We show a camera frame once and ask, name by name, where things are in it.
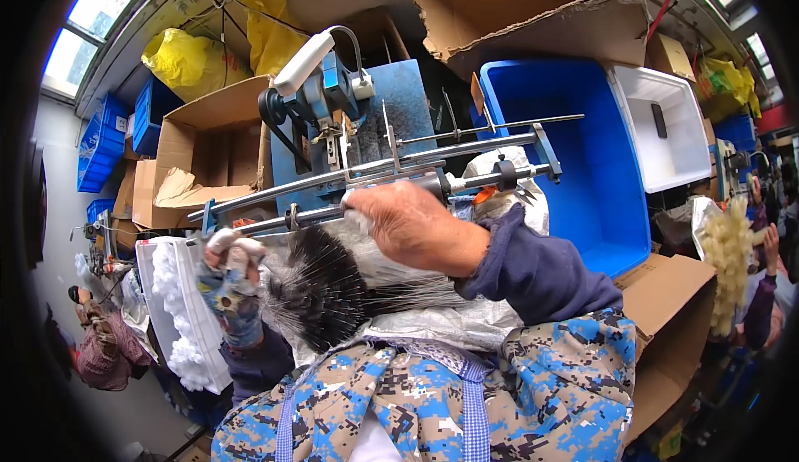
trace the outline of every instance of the black phone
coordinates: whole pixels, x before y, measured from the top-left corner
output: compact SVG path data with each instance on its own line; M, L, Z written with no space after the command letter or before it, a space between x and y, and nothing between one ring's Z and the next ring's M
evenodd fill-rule
M665 120L663 120L663 110L657 103L652 103L652 114L654 115L654 125L658 128L658 137L666 139L669 135L665 132Z

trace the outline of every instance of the camouflage jacket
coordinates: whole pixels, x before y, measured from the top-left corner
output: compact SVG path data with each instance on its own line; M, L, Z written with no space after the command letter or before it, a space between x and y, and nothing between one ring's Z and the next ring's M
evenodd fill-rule
M405 460L616 460L635 330L620 309L517 328L485 361L434 341L357 342L235 407L215 460L348 460L367 408Z

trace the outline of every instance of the white plastic bin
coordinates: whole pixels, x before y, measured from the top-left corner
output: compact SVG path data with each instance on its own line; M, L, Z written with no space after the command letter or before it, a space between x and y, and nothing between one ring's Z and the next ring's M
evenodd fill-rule
M652 194L710 177L710 152L694 91L685 79L648 68L608 69L633 138L644 190ZM658 136L652 104L663 111Z
M174 249L177 259L178 279L183 292L183 301L189 323L194 330L197 342L194 344L200 351L207 367L207 377L211 383L205 386L210 392L219 394L233 382L228 373L225 359L219 352L222 342L222 329L211 310L205 305L200 291L196 288L194 266L201 258L200 246L187 246L186 238L158 237L136 242L136 263L139 266L141 285L145 294L145 302L153 322L153 330L168 360L172 355L173 343L181 338L175 329L172 315L164 309L164 299L153 292L153 252L160 243L166 243Z

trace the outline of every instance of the plaid shirt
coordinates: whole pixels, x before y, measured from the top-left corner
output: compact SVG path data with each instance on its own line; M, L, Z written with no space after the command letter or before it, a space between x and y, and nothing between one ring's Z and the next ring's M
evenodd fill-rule
M128 385L133 365L150 365L153 361L119 312L105 315L94 300L85 302L83 308L85 334L77 358L77 371L89 387L121 391Z

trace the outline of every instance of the yellow plastic bag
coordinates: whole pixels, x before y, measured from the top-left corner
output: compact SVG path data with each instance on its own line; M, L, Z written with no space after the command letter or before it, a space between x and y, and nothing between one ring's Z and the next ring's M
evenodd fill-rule
M714 124L742 111L760 118L760 102L754 93L754 78L746 67L705 57L697 64L694 87L705 117Z
M299 27L288 12L286 0L241 1L250 8ZM255 75L265 75L280 72L308 38L264 15L247 10L247 40L250 43L250 67Z
M253 77L230 50L225 54L221 42L192 37L177 28L153 37L141 54L141 62L187 103Z

